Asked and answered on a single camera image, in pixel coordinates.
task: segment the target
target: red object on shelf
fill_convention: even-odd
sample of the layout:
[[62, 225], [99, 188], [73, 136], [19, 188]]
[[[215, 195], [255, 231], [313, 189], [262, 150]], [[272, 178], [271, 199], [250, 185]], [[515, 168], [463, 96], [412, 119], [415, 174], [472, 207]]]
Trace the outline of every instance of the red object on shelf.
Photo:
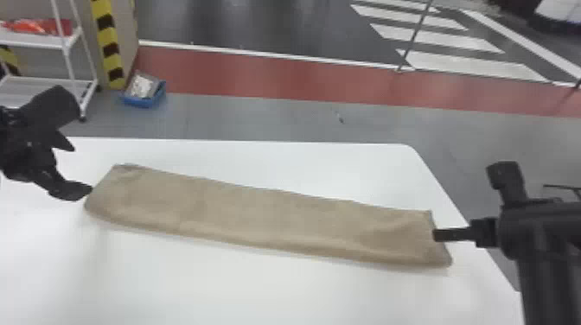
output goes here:
[[[73, 22], [70, 19], [61, 19], [62, 33], [64, 36], [73, 34]], [[56, 19], [16, 19], [3, 22], [2, 27], [17, 33], [38, 34], [38, 35], [59, 35], [56, 27]]]

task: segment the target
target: folded towel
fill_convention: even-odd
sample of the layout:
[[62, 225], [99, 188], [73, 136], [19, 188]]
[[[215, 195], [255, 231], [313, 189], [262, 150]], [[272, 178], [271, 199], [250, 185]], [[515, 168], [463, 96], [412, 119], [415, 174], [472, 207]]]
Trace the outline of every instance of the folded towel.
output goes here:
[[373, 207], [117, 165], [85, 208], [125, 226], [361, 262], [445, 267], [429, 211]]

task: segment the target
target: tabletop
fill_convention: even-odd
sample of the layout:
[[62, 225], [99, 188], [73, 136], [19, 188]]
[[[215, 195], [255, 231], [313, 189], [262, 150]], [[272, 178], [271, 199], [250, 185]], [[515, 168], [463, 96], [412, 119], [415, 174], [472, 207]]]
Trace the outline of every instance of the tabletop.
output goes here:
[[[96, 184], [116, 163], [466, 221], [402, 144], [71, 139], [59, 170]], [[0, 182], [0, 323], [522, 324], [520, 295], [485, 250], [449, 244], [446, 270], [409, 269], [134, 231], [83, 201]]]

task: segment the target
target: hazard tape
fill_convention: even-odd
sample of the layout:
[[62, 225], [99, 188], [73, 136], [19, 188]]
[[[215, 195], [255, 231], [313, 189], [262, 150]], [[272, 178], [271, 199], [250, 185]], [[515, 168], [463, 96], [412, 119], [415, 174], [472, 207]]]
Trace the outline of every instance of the hazard tape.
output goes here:
[[91, 0], [93, 19], [97, 23], [97, 38], [103, 55], [103, 67], [109, 78], [109, 87], [123, 89], [125, 72], [119, 52], [117, 30], [113, 19], [111, 0]]
[[16, 55], [6, 45], [0, 45], [0, 60], [6, 64], [10, 74], [22, 75], [18, 68], [18, 59], [16, 58]]

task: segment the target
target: blue tray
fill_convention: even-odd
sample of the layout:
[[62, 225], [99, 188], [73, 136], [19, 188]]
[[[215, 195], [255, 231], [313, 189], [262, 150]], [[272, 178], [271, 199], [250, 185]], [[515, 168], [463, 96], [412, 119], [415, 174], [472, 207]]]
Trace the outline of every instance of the blue tray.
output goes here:
[[157, 89], [156, 95], [150, 99], [140, 99], [137, 97], [127, 96], [125, 93], [121, 95], [123, 102], [127, 105], [136, 106], [139, 108], [151, 108], [155, 103], [165, 95], [165, 81], [162, 81]]

